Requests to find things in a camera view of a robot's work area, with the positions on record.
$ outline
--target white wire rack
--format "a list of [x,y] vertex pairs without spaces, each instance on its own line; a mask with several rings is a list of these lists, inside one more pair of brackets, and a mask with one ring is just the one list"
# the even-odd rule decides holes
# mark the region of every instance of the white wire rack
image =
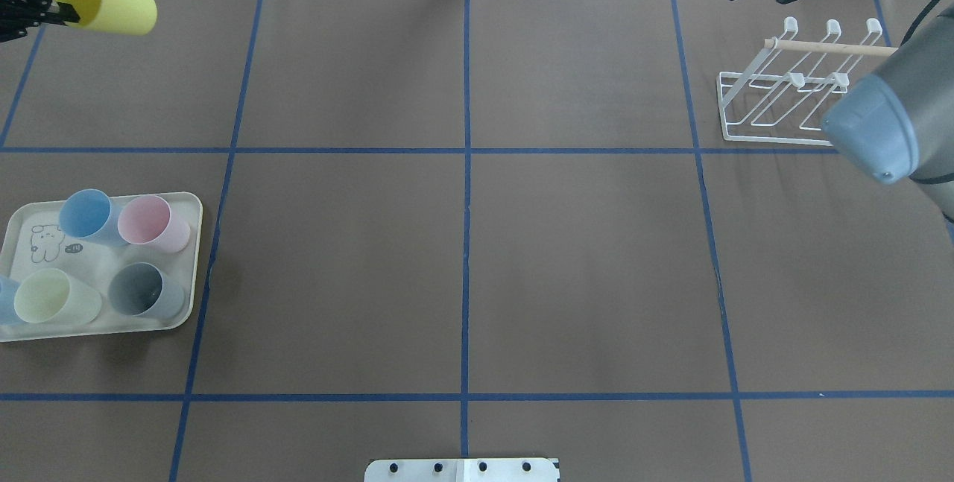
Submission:
[[[795,40],[798,20],[787,17],[783,33],[764,41],[742,72],[719,72],[718,108],[722,136],[729,142],[831,145],[821,135],[818,108],[848,92],[849,74],[865,55],[887,57],[895,48],[876,47],[882,24],[866,22],[868,34],[858,44],[839,44],[841,24],[828,20],[820,41]],[[787,59],[778,57],[787,54]],[[778,63],[801,54],[787,68]],[[837,61],[826,58],[844,55]],[[834,68],[822,66],[834,64]]]

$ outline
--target cable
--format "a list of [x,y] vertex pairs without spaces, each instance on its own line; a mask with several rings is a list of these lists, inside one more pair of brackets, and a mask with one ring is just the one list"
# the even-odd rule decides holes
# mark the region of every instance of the cable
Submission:
[[930,2],[928,2],[926,6],[924,6],[924,9],[920,10],[920,13],[917,15],[917,18],[914,19],[913,23],[911,24],[911,27],[907,28],[907,33],[904,34],[904,38],[900,40],[900,44],[897,46],[900,47],[904,43],[909,41],[909,39],[911,38],[911,35],[914,34],[914,31],[917,30],[917,27],[920,26],[924,18],[927,17],[927,13],[930,13],[930,11],[934,9],[934,7],[937,7],[939,3],[941,3],[941,0],[931,0]]

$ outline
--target white tray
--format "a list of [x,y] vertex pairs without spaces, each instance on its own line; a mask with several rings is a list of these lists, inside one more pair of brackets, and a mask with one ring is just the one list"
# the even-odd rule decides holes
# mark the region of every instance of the white tray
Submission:
[[[103,308],[91,323],[82,326],[44,325],[44,323],[20,323],[16,326],[0,326],[0,343],[10,340],[52,339],[101,333],[152,332],[156,329],[172,329],[185,322],[192,312],[195,299],[195,272],[198,269],[198,241],[202,231],[202,202],[194,194],[175,192],[158,194],[169,201],[170,206],[188,221],[192,228],[189,243],[175,254],[150,251],[141,245],[105,247],[88,244],[63,235],[59,230],[59,211],[64,200],[50,203],[30,203],[20,207],[10,217],[7,237],[0,251],[0,275],[21,282],[34,271],[44,268],[59,268],[98,290],[103,297]],[[139,196],[113,197],[120,206]],[[31,241],[34,227],[52,225],[54,238],[50,244]],[[152,262],[169,277],[182,285],[189,295],[182,310],[171,319],[134,318],[113,310],[107,298],[110,281],[116,272],[133,262]]]

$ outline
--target gray cup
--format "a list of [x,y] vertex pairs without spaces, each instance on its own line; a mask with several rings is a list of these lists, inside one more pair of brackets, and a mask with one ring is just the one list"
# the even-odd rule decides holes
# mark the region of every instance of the gray cup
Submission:
[[110,305],[120,314],[167,320],[185,303],[185,290],[149,262],[136,262],[110,282]]

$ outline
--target blue cup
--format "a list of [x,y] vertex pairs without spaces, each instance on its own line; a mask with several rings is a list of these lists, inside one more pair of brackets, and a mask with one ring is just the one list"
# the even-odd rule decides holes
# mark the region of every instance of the blue cup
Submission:
[[20,316],[13,310],[13,295],[16,289],[20,288],[19,282],[13,279],[7,279],[0,275],[0,326],[15,326],[17,323],[24,323]]
[[121,209],[108,194],[83,190],[72,194],[60,210],[60,229],[76,240],[121,247],[127,245],[116,223]]

